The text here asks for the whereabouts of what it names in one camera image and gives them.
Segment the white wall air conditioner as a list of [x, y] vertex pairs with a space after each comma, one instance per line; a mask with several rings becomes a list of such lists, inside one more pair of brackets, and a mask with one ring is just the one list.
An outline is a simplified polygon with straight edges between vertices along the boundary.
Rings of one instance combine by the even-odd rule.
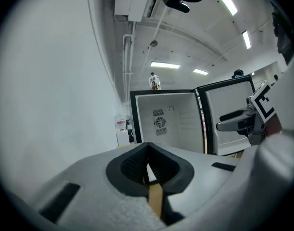
[[114, 15], [141, 22], [144, 18], [155, 17], [161, 3], [162, 0], [115, 0]]

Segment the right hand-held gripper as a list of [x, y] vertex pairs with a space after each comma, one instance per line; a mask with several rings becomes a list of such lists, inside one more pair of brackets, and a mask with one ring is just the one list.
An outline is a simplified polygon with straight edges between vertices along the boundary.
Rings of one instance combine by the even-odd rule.
[[271, 86], [265, 80], [260, 87], [247, 98], [247, 107], [219, 117], [218, 131], [237, 131], [245, 135], [251, 145], [259, 145], [266, 136], [266, 123], [275, 114], [268, 98]]

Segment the iced tea bottle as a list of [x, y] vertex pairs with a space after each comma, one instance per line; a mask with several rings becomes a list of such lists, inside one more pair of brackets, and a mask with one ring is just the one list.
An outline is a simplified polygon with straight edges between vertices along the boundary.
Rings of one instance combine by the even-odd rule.
[[161, 90], [159, 76], [157, 76], [154, 72], [151, 72], [151, 76], [149, 77], [149, 86], [151, 90]]

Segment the person's right forearm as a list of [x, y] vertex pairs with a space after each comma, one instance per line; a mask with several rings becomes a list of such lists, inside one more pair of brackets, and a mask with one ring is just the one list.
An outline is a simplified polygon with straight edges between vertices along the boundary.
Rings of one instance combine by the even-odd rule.
[[265, 126], [266, 137], [269, 137], [273, 134], [279, 133], [282, 130], [281, 123], [276, 114], [274, 114], [267, 122]]

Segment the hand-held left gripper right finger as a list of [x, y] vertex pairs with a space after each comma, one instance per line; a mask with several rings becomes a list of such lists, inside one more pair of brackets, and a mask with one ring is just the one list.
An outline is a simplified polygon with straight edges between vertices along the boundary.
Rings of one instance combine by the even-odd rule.
[[148, 144], [149, 204], [170, 226], [207, 202], [228, 180], [238, 158]]

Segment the person's light blue shirt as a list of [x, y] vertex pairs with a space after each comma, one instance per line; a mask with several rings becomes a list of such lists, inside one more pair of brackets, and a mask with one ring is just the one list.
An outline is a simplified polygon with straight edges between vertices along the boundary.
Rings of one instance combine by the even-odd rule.
[[294, 56], [268, 97], [282, 129], [294, 130]]

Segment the black mini fridge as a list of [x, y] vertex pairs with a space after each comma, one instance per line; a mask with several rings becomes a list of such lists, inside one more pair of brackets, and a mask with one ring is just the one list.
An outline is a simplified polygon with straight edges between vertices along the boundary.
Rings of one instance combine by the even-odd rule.
[[236, 131], [218, 131], [220, 117], [247, 106], [255, 92], [250, 76], [203, 85], [192, 90], [130, 92], [135, 143], [161, 143], [183, 150], [230, 155], [250, 147]]

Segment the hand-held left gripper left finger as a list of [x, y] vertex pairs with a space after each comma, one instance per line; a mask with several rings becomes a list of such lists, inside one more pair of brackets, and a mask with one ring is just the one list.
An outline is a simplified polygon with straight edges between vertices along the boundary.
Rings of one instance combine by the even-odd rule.
[[130, 145], [82, 158], [51, 178], [29, 200], [37, 211], [68, 183], [80, 186], [57, 226], [70, 231], [159, 231], [165, 223], [154, 213], [145, 197], [126, 196], [106, 176], [114, 158], [136, 148]]

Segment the white wall pipes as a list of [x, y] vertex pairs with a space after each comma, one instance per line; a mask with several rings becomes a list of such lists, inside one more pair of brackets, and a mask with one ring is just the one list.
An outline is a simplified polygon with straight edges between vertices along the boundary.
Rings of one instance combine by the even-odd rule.
[[129, 100], [130, 80], [132, 73], [134, 42], [136, 34], [136, 22], [130, 21], [127, 24], [127, 33], [123, 35], [122, 48], [122, 75], [125, 101]]

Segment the white box with red label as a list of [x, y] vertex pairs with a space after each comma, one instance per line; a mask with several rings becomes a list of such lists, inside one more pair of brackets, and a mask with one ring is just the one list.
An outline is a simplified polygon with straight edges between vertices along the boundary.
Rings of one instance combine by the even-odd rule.
[[119, 147], [130, 145], [125, 116], [121, 114], [115, 115], [115, 131]]

